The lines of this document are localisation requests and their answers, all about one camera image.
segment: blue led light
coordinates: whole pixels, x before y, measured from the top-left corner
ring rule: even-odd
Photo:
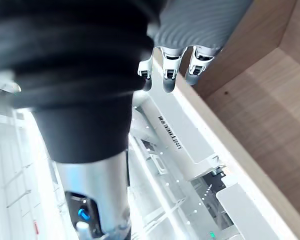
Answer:
[[[80,209],[79,211],[78,211],[78,216],[79,217],[81,217],[81,218],[83,218],[84,220],[86,220],[86,221],[89,221],[90,220],[90,216],[86,213],[86,211],[84,210],[84,209]]]

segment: wooden wall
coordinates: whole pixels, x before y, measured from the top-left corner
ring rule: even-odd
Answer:
[[[278,47],[295,5],[295,0],[255,0],[223,51],[195,86],[207,98],[231,79]],[[180,72],[189,65],[184,56]]]
[[[280,48],[300,64],[300,0],[295,5]]]
[[[206,103],[300,213],[300,64],[277,48]]]

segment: robotic arm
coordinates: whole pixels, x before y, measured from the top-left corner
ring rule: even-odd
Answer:
[[[153,48],[171,92],[194,46],[186,80],[195,84],[250,3],[0,0],[0,72],[22,89],[11,104],[32,111],[81,239],[130,239],[125,150],[133,93],[152,85]]]

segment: silver metal arm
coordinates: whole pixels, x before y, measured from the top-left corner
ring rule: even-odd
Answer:
[[[82,239],[124,240],[129,234],[126,158],[124,151],[92,163],[56,163],[72,224]],[[100,231],[104,235],[98,238]]]

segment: black cylindrical joint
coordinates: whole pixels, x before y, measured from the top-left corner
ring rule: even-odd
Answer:
[[[48,152],[60,163],[90,163],[128,145],[137,75],[151,56],[149,22],[159,0],[0,1],[0,71],[11,70]]]

